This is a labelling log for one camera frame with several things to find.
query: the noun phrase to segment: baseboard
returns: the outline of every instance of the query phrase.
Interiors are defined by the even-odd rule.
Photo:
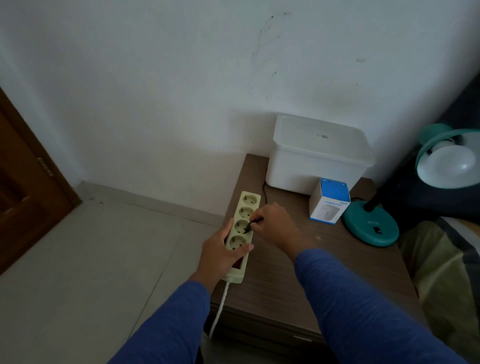
[[[140,196],[138,194],[103,186],[101,184],[82,182],[77,188],[75,188],[75,191],[83,201],[92,198],[103,198],[110,201],[123,202],[129,205],[148,208],[149,210],[197,221],[202,224],[220,227],[223,223],[223,216],[171,204],[150,197]]]

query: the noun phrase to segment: person's right hand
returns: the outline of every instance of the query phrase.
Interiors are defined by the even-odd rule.
[[[288,212],[274,202],[257,209],[250,221],[264,218],[258,223],[252,223],[253,232],[260,235],[267,243],[274,244],[286,253],[292,262],[305,249],[316,248],[316,245],[305,239],[293,222]]]

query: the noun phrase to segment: person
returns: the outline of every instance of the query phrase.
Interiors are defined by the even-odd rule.
[[[264,219],[253,223],[252,230],[294,264],[320,331],[340,363],[465,363],[428,329],[303,237],[283,207],[265,205],[250,220],[257,218]],[[231,219],[203,243],[195,273],[143,323],[110,364],[195,362],[210,294],[229,268],[253,249],[252,244],[236,250],[225,247],[232,224]]]

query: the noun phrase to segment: person's left arm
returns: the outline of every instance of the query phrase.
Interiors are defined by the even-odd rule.
[[[210,294],[230,267],[253,245],[228,250],[223,240],[233,220],[204,242],[195,273],[147,319],[109,364],[194,363],[205,320],[210,311]]]

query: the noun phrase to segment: dark headboard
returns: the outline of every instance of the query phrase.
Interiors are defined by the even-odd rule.
[[[480,128],[480,74],[443,113],[438,122],[455,129]],[[415,172],[416,148],[408,158],[398,183],[389,187],[383,207],[405,231],[423,220],[438,216],[461,218],[480,224],[480,184],[444,190],[423,183]]]

